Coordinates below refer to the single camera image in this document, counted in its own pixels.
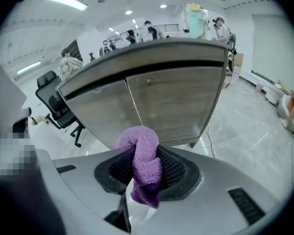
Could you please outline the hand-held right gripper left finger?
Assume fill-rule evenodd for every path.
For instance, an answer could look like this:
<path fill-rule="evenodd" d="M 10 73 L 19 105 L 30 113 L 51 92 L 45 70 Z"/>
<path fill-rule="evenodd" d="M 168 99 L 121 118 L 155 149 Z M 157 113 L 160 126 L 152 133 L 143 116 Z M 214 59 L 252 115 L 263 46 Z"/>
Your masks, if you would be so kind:
<path fill-rule="evenodd" d="M 109 173 L 109 167 L 132 147 L 88 156 L 52 160 L 36 150 L 37 166 L 61 216 L 65 235 L 130 235 L 126 185 Z"/>

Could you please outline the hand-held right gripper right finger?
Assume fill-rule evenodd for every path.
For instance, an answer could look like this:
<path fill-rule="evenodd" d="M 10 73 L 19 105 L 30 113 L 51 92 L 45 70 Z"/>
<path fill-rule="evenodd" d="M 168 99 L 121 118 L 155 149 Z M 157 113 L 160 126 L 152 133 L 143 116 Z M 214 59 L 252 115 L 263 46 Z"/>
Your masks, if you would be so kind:
<path fill-rule="evenodd" d="M 241 235 L 277 205 L 262 185 L 229 163 L 159 146 L 160 203 L 136 235 Z"/>

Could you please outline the purple cloth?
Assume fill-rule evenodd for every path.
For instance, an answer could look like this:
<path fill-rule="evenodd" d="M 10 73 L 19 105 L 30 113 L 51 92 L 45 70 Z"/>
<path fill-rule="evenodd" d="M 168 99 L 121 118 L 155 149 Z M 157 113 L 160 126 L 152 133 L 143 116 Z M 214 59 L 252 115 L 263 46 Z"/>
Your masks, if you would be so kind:
<path fill-rule="evenodd" d="M 145 126 L 135 126 L 125 130 L 117 139 L 115 148 L 131 146 L 135 148 L 132 161 L 133 190 L 131 198 L 143 205 L 157 209 L 162 190 L 162 164 L 157 156 L 159 145 L 156 133 Z"/>

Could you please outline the dark wooden sink cabinet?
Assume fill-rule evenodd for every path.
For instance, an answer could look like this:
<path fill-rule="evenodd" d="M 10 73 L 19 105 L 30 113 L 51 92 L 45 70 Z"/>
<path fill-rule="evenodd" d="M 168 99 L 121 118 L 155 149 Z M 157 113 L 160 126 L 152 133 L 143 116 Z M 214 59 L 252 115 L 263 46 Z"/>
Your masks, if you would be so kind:
<path fill-rule="evenodd" d="M 219 99 L 226 75 L 227 59 L 228 47 L 213 41 L 171 38 L 144 42 L 118 49 L 90 62 L 66 81 L 61 82 L 57 90 L 67 104 L 68 100 L 91 89 L 120 80 L 126 81 L 127 77 L 134 75 L 186 67 L 217 67 L 223 69 Z M 210 121 L 218 99 L 201 135 Z M 191 139 L 189 143 L 180 141 L 161 144 L 188 144 L 194 147 L 201 135 L 199 138 Z"/>

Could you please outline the black office chair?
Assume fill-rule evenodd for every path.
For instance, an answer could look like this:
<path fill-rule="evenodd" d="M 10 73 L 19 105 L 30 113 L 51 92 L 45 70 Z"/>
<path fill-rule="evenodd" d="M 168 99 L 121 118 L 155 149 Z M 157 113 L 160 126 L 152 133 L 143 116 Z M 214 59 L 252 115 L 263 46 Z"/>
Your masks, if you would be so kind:
<path fill-rule="evenodd" d="M 36 82 L 37 90 L 35 95 L 49 110 L 49 114 L 45 116 L 45 119 L 58 130 L 65 129 L 76 122 L 77 127 L 70 133 L 70 136 L 75 138 L 74 145 L 80 148 L 79 137 L 85 127 L 69 109 L 56 89 L 61 82 L 60 77 L 50 70 L 37 78 Z"/>

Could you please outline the white crumpled towel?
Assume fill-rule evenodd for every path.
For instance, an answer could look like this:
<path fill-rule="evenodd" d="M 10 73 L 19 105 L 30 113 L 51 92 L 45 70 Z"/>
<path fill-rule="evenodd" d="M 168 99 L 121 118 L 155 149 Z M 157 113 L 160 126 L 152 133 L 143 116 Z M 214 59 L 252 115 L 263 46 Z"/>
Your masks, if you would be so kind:
<path fill-rule="evenodd" d="M 84 63 L 75 57 L 64 57 L 59 63 L 59 77 L 62 81 L 67 80 L 76 70 L 84 67 Z"/>

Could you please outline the white pouf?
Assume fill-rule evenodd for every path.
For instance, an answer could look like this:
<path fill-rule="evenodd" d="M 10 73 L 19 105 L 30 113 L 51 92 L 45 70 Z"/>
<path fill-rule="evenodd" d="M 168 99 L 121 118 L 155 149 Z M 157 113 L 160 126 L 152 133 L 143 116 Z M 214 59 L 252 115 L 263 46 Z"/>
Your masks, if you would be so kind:
<path fill-rule="evenodd" d="M 285 84 L 281 81 L 275 83 L 273 87 L 266 92 L 266 100 L 274 106 L 279 104 L 280 99 L 285 95 Z"/>
<path fill-rule="evenodd" d="M 294 103 L 290 95 L 282 96 L 278 104 L 278 114 L 280 123 L 284 128 L 294 130 Z"/>

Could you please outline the long ceiling tube light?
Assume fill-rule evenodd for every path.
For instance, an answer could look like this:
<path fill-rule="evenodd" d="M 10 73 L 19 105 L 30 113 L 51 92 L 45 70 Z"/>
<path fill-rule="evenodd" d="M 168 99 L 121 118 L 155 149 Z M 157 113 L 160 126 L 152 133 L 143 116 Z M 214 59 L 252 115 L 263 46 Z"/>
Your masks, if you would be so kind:
<path fill-rule="evenodd" d="M 78 9 L 80 11 L 84 11 L 85 9 L 88 8 L 88 5 L 86 5 L 85 3 L 80 2 L 78 0 L 48 0 L 48 1 L 52 1 L 52 2 L 63 4 L 63 5 L 67 5 L 69 7 Z"/>
<path fill-rule="evenodd" d="M 40 64 L 41 64 L 41 61 L 38 61 L 36 63 L 33 63 L 33 64 L 29 65 L 29 66 L 26 66 L 26 67 L 18 70 L 17 75 L 23 74 L 24 72 L 27 72 L 28 70 L 33 69 L 33 68 L 39 66 Z"/>

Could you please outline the cardboard panel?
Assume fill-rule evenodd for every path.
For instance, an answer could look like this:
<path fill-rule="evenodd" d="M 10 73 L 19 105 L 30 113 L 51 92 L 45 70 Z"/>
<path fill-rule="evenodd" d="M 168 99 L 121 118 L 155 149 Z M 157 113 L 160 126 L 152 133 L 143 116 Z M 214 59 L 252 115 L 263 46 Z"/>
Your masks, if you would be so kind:
<path fill-rule="evenodd" d="M 235 67 L 242 67 L 243 65 L 243 59 L 244 59 L 244 54 L 243 53 L 237 53 L 233 57 L 233 62 Z"/>

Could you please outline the black mezzanine railing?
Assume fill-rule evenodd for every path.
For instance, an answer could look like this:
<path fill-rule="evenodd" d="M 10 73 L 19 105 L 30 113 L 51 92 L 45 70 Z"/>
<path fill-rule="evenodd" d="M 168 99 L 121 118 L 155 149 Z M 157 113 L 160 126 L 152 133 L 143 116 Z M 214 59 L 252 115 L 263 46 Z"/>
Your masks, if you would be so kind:
<path fill-rule="evenodd" d="M 165 35 L 177 35 L 179 33 L 179 25 L 178 24 L 159 24 L 156 25 L 158 29 L 160 29 Z M 117 34 L 115 36 L 112 36 L 108 38 L 108 41 L 113 41 L 113 42 L 120 42 L 125 40 L 125 38 L 128 36 L 127 31 Z"/>

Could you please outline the light green cartoon bottle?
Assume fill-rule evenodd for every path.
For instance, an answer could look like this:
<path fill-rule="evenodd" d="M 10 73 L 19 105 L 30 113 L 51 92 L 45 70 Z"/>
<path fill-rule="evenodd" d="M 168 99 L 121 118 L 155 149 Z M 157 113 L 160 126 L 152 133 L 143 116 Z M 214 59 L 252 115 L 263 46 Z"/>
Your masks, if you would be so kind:
<path fill-rule="evenodd" d="M 209 19 L 207 12 L 199 4 L 189 2 L 185 9 L 185 27 L 184 32 L 189 33 L 192 39 L 207 39 L 207 26 Z"/>

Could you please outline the large grey wall panel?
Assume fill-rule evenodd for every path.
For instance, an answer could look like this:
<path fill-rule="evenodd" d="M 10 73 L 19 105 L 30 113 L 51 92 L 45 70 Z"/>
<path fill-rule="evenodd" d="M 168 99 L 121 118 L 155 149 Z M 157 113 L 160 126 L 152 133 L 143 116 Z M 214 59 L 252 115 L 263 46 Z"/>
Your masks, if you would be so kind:
<path fill-rule="evenodd" d="M 252 72 L 272 82 L 294 86 L 294 27 L 285 16 L 253 15 Z"/>

